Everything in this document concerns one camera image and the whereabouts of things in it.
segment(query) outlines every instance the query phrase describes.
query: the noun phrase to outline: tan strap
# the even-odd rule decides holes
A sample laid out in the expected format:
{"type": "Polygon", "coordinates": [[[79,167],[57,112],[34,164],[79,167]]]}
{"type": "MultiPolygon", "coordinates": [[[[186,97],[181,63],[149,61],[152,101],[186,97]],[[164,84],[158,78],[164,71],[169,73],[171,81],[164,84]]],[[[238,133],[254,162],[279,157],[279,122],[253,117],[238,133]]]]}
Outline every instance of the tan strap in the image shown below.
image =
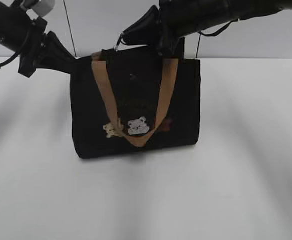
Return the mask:
{"type": "Polygon", "coordinates": [[[177,68],[177,58],[163,60],[162,80],[154,129],[144,136],[128,136],[122,131],[121,123],[118,119],[117,104],[108,77],[107,63],[106,61],[92,61],[92,70],[94,73],[94,77],[99,88],[101,97],[105,103],[107,115],[110,119],[110,122],[113,124],[115,130],[132,145],[136,147],[143,147],[151,138],[151,136],[156,132],[162,121],[167,116],[171,97],[175,87],[177,68]]]}

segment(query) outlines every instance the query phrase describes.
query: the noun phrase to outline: bear patch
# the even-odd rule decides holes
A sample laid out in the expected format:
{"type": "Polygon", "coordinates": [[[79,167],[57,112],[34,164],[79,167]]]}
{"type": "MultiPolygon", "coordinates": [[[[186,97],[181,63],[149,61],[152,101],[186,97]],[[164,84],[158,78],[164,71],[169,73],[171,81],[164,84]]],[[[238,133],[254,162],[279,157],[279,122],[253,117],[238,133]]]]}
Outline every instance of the bear patch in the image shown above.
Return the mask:
{"type": "Polygon", "coordinates": [[[113,124],[110,122],[106,125],[104,125],[104,130],[107,133],[107,138],[111,138],[111,137],[122,137],[121,134],[117,133],[113,124]]]}
{"type": "Polygon", "coordinates": [[[157,129],[158,133],[167,133],[170,131],[171,129],[171,124],[172,124],[172,119],[168,118],[168,119],[164,119],[161,123],[161,125],[159,126],[159,128],[157,129]]]}
{"type": "Polygon", "coordinates": [[[150,127],[146,124],[146,118],[144,116],[136,120],[128,121],[128,126],[129,135],[146,134],[150,130],[150,127]]]}

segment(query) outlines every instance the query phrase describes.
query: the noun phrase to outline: teddy bear appliqué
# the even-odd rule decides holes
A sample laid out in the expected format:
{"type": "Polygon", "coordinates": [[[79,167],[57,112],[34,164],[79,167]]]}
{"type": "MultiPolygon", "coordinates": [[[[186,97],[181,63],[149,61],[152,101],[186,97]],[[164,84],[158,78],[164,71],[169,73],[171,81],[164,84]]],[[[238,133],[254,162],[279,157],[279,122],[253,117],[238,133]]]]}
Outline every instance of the teddy bear appliqué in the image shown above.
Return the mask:
{"type": "Polygon", "coordinates": [[[136,120],[128,121],[128,126],[129,135],[146,134],[150,130],[150,127],[147,125],[146,118],[144,116],[136,120]]]}

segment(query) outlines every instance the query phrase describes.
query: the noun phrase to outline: bag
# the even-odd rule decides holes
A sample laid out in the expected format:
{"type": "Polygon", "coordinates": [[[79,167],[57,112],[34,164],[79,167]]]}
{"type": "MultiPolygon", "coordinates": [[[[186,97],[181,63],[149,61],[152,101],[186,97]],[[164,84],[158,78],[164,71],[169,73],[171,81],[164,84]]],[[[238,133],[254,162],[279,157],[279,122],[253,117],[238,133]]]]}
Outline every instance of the bag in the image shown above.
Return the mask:
{"type": "Polygon", "coordinates": [[[73,141],[78,156],[193,145],[200,119],[200,62],[162,59],[144,46],[103,50],[77,60],[70,81],[73,141]]]}

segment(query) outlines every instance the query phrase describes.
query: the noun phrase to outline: black cable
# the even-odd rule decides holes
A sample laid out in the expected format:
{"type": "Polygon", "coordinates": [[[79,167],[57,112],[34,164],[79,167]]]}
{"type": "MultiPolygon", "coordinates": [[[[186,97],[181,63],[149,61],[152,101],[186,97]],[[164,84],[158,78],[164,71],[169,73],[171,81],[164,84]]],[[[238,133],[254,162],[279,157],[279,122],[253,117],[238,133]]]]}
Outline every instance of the black cable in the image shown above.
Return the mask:
{"type": "Polygon", "coordinates": [[[77,51],[76,51],[76,48],[75,48],[74,37],[73,37],[73,35],[72,35],[72,30],[71,30],[71,27],[70,27],[70,21],[69,21],[69,15],[68,15],[68,10],[67,10],[67,6],[66,6],[66,2],[65,2],[65,0],[63,0],[63,2],[64,2],[64,6],[65,6],[65,11],[66,11],[66,16],[67,16],[67,21],[68,21],[68,27],[69,27],[70,37],[71,37],[71,41],[72,41],[72,46],[73,46],[73,48],[74,48],[75,57],[77,57],[77,51]]]}
{"type": "Polygon", "coordinates": [[[199,39],[198,39],[198,45],[197,45],[197,51],[196,51],[196,58],[198,58],[200,39],[201,39],[201,33],[199,33],[199,39]]]}
{"type": "Polygon", "coordinates": [[[21,52],[22,52],[22,50],[25,48],[25,46],[26,46],[26,44],[27,44],[27,42],[28,42],[28,39],[29,39],[29,37],[30,37],[30,29],[28,30],[28,32],[27,32],[27,35],[26,35],[26,38],[25,38],[25,40],[24,40],[24,42],[22,43],[22,45],[21,45],[21,47],[18,49],[18,51],[16,51],[8,60],[6,60],[6,61],[4,61],[4,62],[2,62],[2,63],[0,63],[0,67],[3,67],[3,66],[5,66],[5,65],[8,65],[9,63],[11,63],[14,59],[16,59],[17,58],[17,56],[19,56],[20,54],[21,54],[21,52]]]}

